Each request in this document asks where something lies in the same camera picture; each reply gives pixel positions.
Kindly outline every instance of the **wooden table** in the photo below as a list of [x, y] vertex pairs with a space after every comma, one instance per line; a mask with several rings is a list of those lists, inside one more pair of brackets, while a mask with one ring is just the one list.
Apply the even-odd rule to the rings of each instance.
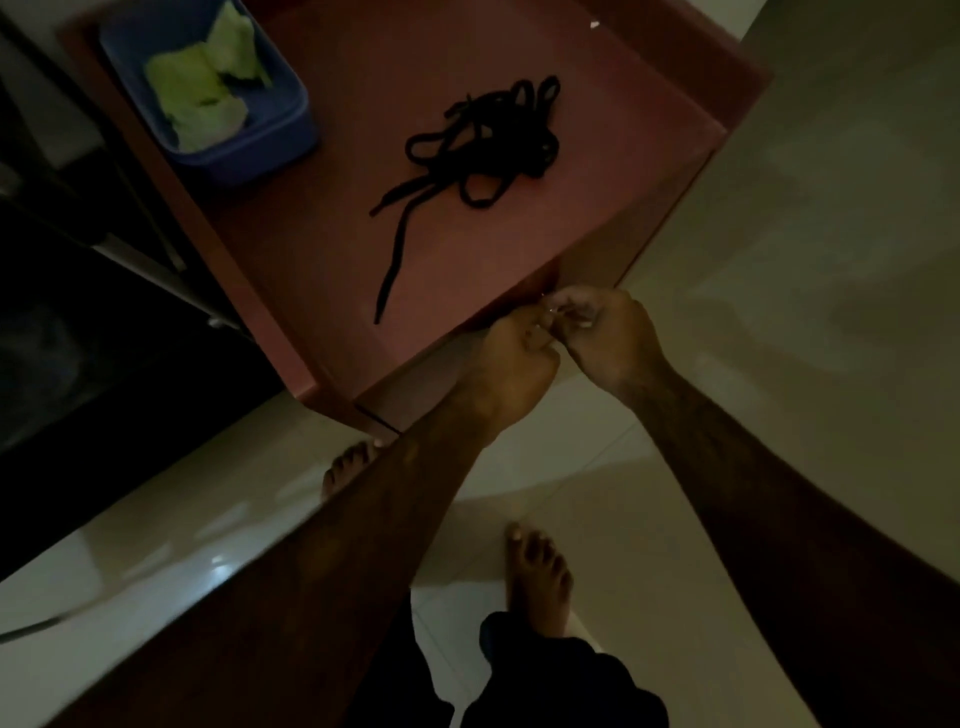
[[[617, 283], [767, 82], [672, 0], [248, 6], [306, 85], [322, 141], [216, 196], [191, 195], [121, 90], [97, 40], [108, 11], [60, 39], [290, 391], [379, 435], [443, 395], [470, 331], [556, 285]], [[375, 325], [401, 206], [368, 211], [418, 173], [406, 138], [441, 128], [468, 92], [550, 74], [556, 163], [489, 210], [454, 189], [420, 207]]]

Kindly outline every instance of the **blue container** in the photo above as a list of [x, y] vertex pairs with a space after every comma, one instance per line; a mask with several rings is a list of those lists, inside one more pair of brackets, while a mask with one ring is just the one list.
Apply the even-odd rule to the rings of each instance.
[[[250, 13], [239, 0], [236, 9]], [[167, 156], [191, 177], [218, 187], [233, 187], [308, 152], [317, 144], [306, 88], [263, 29], [253, 21], [256, 53], [274, 84], [238, 84], [225, 78], [230, 92], [247, 104], [244, 128], [209, 149], [183, 154], [177, 133], [160, 110], [143, 67], [157, 53], [176, 51], [206, 40], [223, 0], [143, 0], [107, 19], [100, 44], [143, 120]]]

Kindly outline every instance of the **tiled floor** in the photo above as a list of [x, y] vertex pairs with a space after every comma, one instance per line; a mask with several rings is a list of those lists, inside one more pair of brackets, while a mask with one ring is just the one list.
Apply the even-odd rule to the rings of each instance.
[[[899, 10], [764, 11], [748, 45], [778, 79], [625, 286], [682, 372], [957, 578], [960, 16]], [[5, 728], [42, 723], [294, 527], [355, 438], [277, 398], [0, 584], [0, 631], [84, 607], [0, 646]], [[649, 439], [568, 361], [483, 454], [415, 584], [418, 639], [461, 712], [517, 518], [555, 537], [580, 621], [675, 725], [812, 728]]]

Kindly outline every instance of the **black shoelace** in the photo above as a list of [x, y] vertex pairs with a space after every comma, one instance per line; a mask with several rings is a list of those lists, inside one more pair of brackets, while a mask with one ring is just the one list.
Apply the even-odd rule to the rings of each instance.
[[[560, 142], [547, 129], [547, 117], [559, 93], [560, 80], [556, 76], [540, 84], [536, 95], [532, 82], [517, 81], [509, 91], [493, 91], [476, 99], [468, 96], [466, 101], [454, 104], [444, 114], [444, 118], [451, 121], [442, 132], [419, 133], [407, 139], [407, 158], [425, 167], [426, 174], [398, 184], [370, 211], [373, 217], [387, 205], [420, 193], [406, 204], [396, 225], [390, 268], [376, 297], [375, 324], [383, 317], [390, 289], [403, 263], [410, 213], [455, 182], [460, 185], [461, 200], [471, 207], [486, 209], [503, 196], [519, 175], [542, 177], [560, 151]], [[454, 147], [460, 135], [469, 129], [473, 129], [473, 138]], [[417, 145], [429, 142], [440, 142], [436, 154], [431, 157], [417, 154]], [[481, 200], [470, 197], [467, 183], [471, 175], [500, 180], [492, 197]]]

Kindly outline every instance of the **pant leg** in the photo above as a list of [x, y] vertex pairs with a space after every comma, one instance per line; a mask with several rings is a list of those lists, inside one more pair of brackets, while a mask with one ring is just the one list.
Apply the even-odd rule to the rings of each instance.
[[413, 608], [407, 593], [350, 703], [344, 725], [447, 728], [452, 717], [453, 706], [433, 690], [430, 667], [414, 637]]
[[623, 663], [583, 640], [550, 640], [516, 615], [498, 612], [484, 620], [480, 648], [492, 675], [467, 708], [463, 728], [669, 725], [663, 701], [635, 686]]

